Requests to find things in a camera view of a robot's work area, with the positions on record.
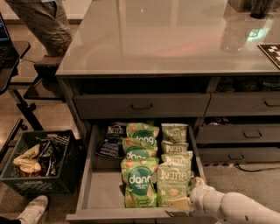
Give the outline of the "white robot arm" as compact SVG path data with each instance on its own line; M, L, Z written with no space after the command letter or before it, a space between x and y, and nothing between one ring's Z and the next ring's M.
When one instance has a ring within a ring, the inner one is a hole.
M200 177L189 197L168 199L167 205L180 210L191 209L214 217L215 224L280 224L280 213L268 209L238 192L219 192Z

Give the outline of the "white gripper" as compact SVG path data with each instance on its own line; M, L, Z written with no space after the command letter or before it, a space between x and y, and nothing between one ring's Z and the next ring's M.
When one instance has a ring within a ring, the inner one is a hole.
M214 217L218 221L224 221L226 218L221 211L221 200L223 197L223 192L218 192L213 187L205 185L205 181L202 178L196 177L195 187L191 190L190 199L186 196L168 199L167 204L169 207L186 211L190 210L191 206L193 206L196 211L202 214Z

